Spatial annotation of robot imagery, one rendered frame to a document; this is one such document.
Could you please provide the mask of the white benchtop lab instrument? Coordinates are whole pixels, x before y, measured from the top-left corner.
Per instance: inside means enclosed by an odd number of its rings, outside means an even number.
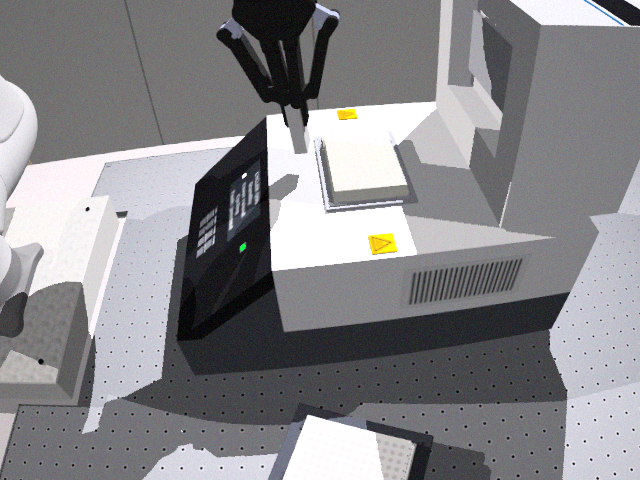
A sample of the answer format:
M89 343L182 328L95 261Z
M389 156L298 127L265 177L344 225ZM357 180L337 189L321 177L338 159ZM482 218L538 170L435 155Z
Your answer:
M409 195L334 203L323 133L382 125ZM436 102L309 111L308 130L294 154L266 116L195 184L194 375L552 329L589 216L618 212L640 160L640 0L441 0Z

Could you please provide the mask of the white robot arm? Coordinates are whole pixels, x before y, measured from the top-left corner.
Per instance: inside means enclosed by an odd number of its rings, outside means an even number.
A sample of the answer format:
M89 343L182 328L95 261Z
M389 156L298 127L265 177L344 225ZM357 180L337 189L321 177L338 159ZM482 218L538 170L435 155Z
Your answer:
M44 254L38 242L11 248L2 235L6 203L28 165L37 129L30 98L0 75L0 336L8 338L17 337L24 328L24 310Z

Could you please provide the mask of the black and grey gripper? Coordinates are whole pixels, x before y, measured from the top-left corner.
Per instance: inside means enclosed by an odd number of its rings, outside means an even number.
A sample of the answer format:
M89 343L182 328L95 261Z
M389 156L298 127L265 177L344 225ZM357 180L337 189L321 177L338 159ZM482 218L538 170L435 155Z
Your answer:
M322 7L317 0L233 1L232 18L223 23L216 37L232 51L261 100L281 106L294 154L308 154L307 100L319 95L329 38L338 26L340 13ZM304 81L300 35L312 15L319 32L308 85ZM259 40L271 77L242 27Z

